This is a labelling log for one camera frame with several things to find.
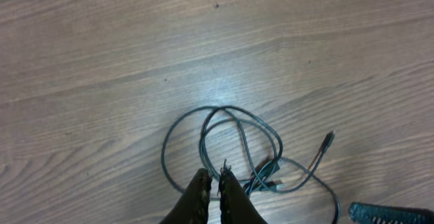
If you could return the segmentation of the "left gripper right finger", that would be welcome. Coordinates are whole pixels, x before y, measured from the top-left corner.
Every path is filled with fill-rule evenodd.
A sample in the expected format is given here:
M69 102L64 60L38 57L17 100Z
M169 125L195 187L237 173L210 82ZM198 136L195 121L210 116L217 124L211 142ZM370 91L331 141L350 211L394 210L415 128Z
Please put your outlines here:
M250 202L231 169L220 171L220 220L222 224L267 224Z

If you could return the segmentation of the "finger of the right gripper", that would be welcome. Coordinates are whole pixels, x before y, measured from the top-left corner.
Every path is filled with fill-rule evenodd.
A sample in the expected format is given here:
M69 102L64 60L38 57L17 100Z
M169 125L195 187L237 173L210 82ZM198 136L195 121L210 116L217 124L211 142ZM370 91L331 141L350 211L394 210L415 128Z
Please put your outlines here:
M432 210L379 206L361 202L353 202L349 206L349 217L358 224L433 224Z

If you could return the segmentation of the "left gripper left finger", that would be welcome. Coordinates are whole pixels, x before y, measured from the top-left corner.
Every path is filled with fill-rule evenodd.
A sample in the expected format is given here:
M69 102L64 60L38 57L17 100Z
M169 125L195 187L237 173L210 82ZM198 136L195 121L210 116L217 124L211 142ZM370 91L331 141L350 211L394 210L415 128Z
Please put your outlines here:
M198 169L175 207L160 224L206 224L211 185L209 171L205 168Z

